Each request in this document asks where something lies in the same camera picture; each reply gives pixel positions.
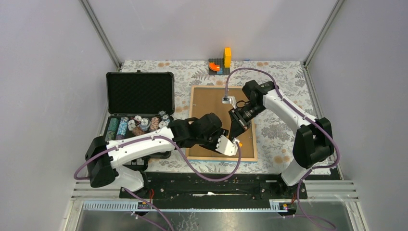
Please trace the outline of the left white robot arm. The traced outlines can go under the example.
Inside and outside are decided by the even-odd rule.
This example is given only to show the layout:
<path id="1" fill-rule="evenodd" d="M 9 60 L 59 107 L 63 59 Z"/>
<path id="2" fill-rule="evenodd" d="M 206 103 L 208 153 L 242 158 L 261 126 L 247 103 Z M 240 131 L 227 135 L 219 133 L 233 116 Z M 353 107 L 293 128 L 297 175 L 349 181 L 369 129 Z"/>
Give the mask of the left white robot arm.
<path id="1" fill-rule="evenodd" d="M 213 152 L 233 156 L 239 141 L 227 137 L 219 117 L 213 113 L 201 118 L 177 119 L 166 127 L 136 137 L 106 141 L 103 136 L 93 139 L 86 154 L 87 179 L 92 188 L 107 185 L 124 187 L 138 198 L 149 193 L 149 185 L 139 171 L 125 163 L 155 153 L 171 152 L 200 145 Z"/>

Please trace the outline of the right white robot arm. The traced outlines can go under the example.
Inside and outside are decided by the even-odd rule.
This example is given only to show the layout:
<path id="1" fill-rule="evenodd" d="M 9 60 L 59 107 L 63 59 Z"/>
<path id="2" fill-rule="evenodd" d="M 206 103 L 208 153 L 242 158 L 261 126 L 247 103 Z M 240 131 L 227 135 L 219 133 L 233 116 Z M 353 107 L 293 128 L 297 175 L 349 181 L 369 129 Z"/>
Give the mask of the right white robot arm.
<path id="1" fill-rule="evenodd" d="M 242 88 L 247 102 L 242 107 L 229 110 L 231 126 L 229 138 L 232 140 L 246 132 L 251 120 L 265 110 L 272 111 L 293 132 L 293 161 L 280 174 L 276 192 L 282 198 L 288 198 L 295 192 L 295 184 L 317 163 L 324 161 L 334 153 L 332 127 L 328 119 L 317 119 L 292 104 L 279 93 L 272 81 L 258 84 L 251 80 Z"/>

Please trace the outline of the floral patterned table mat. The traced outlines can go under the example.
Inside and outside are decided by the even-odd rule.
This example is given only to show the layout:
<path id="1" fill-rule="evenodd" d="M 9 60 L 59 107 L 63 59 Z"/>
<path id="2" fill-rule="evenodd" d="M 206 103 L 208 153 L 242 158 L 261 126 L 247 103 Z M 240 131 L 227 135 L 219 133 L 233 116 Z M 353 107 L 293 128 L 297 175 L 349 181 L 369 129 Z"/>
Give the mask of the floral patterned table mat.
<path id="1" fill-rule="evenodd" d="M 315 115 L 309 90 L 299 61 L 234 61 L 231 68 L 239 71 L 232 77 L 212 76 L 206 61 L 133 61 L 124 62 L 122 72 L 171 72 L 175 77 L 174 119 L 189 117 L 191 88 L 195 85 L 243 86 L 256 80 L 264 83 L 275 79 L 280 92 L 305 112 Z M 285 123 L 273 112 L 264 111 L 254 122 L 257 144 L 256 162 L 242 162 L 239 173 L 279 174 L 292 161 L 294 135 Z"/>

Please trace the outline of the pink poker chip stack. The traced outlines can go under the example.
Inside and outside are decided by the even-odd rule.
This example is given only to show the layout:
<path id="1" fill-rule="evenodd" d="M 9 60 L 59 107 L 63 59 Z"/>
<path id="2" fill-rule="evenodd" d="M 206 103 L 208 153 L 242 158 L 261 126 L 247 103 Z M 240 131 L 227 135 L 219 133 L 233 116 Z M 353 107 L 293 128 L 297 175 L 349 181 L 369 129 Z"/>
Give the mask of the pink poker chip stack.
<path id="1" fill-rule="evenodd" d="M 150 124 L 150 131 L 156 131 L 159 129 L 160 118 L 152 117 L 151 124 Z"/>

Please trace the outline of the orange curved toy block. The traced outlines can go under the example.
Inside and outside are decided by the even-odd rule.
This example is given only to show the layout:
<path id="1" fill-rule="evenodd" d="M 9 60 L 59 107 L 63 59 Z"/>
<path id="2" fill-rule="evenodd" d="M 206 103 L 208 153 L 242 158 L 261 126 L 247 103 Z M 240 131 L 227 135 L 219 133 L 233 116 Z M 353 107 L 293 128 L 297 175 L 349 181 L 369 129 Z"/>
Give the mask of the orange curved toy block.
<path id="1" fill-rule="evenodd" d="M 217 65 L 214 62 L 209 62 L 208 67 L 211 71 L 217 72 L 218 70 L 221 69 L 220 65 Z"/>

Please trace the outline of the grey toy baseplate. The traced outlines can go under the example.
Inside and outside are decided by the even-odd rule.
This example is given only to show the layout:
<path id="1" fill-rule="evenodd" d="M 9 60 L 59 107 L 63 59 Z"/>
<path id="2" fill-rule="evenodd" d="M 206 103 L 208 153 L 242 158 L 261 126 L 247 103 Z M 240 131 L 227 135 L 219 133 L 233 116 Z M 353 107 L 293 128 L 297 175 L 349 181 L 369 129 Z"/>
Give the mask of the grey toy baseplate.
<path id="1" fill-rule="evenodd" d="M 223 58 L 208 59 L 208 74 L 209 75 L 229 75 L 230 68 L 224 66 Z"/>

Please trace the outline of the yellow toy block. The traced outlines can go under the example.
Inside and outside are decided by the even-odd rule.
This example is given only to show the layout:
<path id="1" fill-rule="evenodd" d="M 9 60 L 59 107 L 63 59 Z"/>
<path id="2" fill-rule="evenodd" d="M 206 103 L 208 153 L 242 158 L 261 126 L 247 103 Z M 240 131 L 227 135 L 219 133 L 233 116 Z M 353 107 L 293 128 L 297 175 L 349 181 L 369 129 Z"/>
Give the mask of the yellow toy block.
<path id="1" fill-rule="evenodd" d="M 223 56 L 224 67 L 225 68 L 230 68 L 231 57 L 232 57 L 231 48 L 230 47 L 225 47 L 224 48 L 224 56 Z"/>

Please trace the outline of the brown poker chip stack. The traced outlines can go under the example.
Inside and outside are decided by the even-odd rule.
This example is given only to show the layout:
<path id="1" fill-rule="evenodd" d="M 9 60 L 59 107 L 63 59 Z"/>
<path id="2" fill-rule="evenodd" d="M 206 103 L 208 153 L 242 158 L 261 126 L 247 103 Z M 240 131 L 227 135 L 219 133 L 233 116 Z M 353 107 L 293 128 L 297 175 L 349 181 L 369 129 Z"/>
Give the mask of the brown poker chip stack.
<path id="1" fill-rule="evenodd" d="M 151 122 L 147 117 L 136 115 L 133 120 L 135 121 L 135 128 L 132 130 L 133 135 L 143 135 L 149 130 Z"/>

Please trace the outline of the black poker chip case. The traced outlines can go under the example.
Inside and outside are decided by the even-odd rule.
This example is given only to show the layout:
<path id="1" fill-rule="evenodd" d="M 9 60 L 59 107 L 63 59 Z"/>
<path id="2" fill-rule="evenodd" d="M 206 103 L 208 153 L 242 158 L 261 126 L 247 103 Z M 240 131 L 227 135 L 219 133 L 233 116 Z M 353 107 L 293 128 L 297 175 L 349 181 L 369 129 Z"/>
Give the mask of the black poker chip case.
<path id="1" fill-rule="evenodd" d="M 111 118 L 135 116 L 151 119 L 175 112 L 175 77 L 171 72 L 108 72 L 106 88 L 109 117 L 104 128 L 104 139 Z M 127 128 L 125 139 L 133 138 Z"/>

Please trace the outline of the light blue poker chip stack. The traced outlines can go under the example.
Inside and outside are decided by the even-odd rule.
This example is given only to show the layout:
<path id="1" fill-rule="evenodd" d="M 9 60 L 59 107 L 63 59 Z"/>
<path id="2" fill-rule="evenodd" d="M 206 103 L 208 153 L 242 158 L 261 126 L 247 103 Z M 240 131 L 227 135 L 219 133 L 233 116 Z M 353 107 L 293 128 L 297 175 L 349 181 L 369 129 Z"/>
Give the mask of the light blue poker chip stack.
<path id="1" fill-rule="evenodd" d="M 116 137 L 115 137 L 116 140 L 122 140 L 125 138 L 127 128 L 128 128 L 128 121 L 129 121 L 128 117 L 121 117 L 119 121 L 118 130 L 116 133 Z"/>

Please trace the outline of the green poker chip stack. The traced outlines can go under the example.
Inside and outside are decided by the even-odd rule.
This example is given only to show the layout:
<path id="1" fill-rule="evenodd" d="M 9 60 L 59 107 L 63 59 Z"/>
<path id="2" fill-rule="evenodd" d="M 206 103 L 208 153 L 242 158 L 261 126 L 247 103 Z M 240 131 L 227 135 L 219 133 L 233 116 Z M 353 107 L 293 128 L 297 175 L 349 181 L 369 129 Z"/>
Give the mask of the green poker chip stack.
<path id="1" fill-rule="evenodd" d="M 106 141 L 111 141 L 115 139 L 118 125 L 119 125 L 119 120 L 117 118 L 111 118 L 109 125 L 108 125 L 107 132 L 106 132 L 106 136 L 105 136 Z"/>

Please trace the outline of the black mounting base rail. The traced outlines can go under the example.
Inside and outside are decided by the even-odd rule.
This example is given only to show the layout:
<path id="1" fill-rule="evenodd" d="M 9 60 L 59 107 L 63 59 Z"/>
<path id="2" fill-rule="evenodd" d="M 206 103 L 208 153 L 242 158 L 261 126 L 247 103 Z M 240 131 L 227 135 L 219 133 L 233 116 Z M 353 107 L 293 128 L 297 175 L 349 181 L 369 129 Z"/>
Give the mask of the black mounting base rail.
<path id="1" fill-rule="evenodd" d="M 234 174 L 220 182 L 200 178 L 195 173 L 143 172 L 144 186 L 132 192 L 121 189 L 121 199 L 140 197 L 155 201 L 229 201 L 307 199 L 306 184 L 285 186 L 278 174 Z"/>

